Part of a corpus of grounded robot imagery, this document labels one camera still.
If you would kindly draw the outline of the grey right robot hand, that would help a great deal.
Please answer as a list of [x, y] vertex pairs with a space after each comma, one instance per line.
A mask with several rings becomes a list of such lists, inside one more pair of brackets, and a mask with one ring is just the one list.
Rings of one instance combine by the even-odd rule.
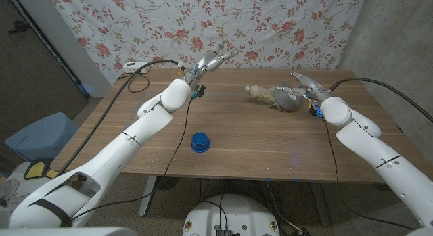
[[320, 85], [316, 80], [297, 72], [291, 72], [290, 76], [293, 76], [300, 83], [300, 87], [278, 87], [278, 89], [284, 93], [292, 94], [297, 97], [313, 98], [320, 102], [332, 97], [330, 91]]

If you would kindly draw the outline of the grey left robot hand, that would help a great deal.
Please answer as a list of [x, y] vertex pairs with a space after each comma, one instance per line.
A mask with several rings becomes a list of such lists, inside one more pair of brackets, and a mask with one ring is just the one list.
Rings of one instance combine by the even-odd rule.
[[223, 39], [220, 42], [216, 44], [214, 49], [210, 52], [208, 52], [193, 68], [193, 71], [195, 73], [204, 74], [206, 72], [214, 72], [217, 70], [221, 64], [231, 59], [232, 57], [235, 57], [239, 51], [233, 50], [227, 52], [225, 55], [220, 55], [219, 51], [221, 51], [225, 44], [228, 42], [227, 39]]

